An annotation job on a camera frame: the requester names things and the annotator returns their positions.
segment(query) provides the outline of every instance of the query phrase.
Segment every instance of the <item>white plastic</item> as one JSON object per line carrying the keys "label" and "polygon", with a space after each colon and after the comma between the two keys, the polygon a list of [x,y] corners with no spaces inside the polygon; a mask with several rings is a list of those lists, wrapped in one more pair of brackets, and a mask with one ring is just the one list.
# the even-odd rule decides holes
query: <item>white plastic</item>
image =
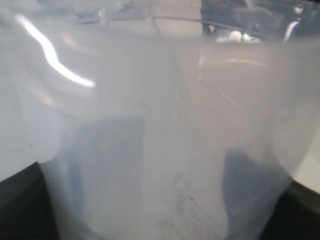
{"label": "white plastic", "polygon": [[213,5],[235,28],[203,1],[94,2],[12,14],[62,239],[258,239],[319,124],[320,40],[254,1]]}

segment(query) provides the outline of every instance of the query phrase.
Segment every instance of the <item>translucent plastic bin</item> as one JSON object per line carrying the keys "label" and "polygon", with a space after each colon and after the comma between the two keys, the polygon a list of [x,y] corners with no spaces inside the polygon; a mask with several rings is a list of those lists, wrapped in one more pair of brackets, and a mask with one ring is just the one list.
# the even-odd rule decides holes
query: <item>translucent plastic bin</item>
{"label": "translucent plastic bin", "polygon": [[18,0],[1,12],[63,240],[259,238],[319,126],[316,4]]}

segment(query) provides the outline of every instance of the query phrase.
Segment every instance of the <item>plastic container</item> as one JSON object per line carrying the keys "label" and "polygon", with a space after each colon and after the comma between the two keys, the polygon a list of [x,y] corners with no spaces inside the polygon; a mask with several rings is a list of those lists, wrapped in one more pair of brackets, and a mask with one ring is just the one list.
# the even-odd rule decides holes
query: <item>plastic container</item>
{"label": "plastic container", "polygon": [[259,238],[319,126],[315,3],[20,0],[1,15],[61,239]]}

